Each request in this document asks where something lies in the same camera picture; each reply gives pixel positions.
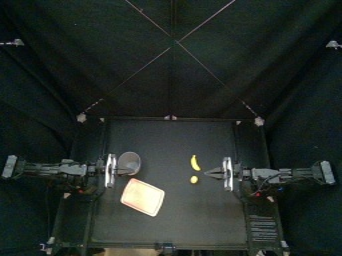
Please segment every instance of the banana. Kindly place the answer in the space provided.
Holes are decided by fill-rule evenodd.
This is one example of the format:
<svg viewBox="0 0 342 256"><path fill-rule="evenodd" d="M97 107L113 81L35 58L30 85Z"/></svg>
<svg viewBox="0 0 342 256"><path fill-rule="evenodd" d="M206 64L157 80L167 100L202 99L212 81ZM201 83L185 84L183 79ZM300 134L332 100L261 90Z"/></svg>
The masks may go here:
<svg viewBox="0 0 342 256"><path fill-rule="evenodd" d="M193 166L194 170L201 171L201 167L198 166L197 155L193 155L190 162L191 162L191 166Z"/></svg>

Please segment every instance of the black tent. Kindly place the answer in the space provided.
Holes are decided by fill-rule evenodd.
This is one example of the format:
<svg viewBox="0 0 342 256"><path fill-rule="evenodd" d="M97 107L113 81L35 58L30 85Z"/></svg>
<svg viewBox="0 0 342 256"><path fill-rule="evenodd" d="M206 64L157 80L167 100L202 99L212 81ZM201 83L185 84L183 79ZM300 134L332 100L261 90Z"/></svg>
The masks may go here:
<svg viewBox="0 0 342 256"><path fill-rule="evenodd" d="M342 42L340 0L3 0L0 7L2 166L11 154L70 157L81 114L262 118L273 167L325 159L341 179L342 49L326 47ZM6 45L19 38L24 46ZM0 184L0 248L42 241L53 224L46 188L19 182ZM281 216L298 255L340 255L341 199L341 186L286 192Z"/></svg>

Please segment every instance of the square plate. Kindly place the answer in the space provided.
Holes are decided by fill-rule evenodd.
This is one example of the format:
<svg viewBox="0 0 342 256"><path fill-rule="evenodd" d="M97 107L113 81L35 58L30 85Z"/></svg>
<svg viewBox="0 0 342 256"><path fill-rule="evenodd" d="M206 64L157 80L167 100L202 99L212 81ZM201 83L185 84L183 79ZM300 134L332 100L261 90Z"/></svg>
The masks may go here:
<svg viewBox="0 0 342 256"><path fill-rule="evenodd" d="M122 196L122 203L155 217L165 200L165 191L138 179L131 179Z"/></svg>

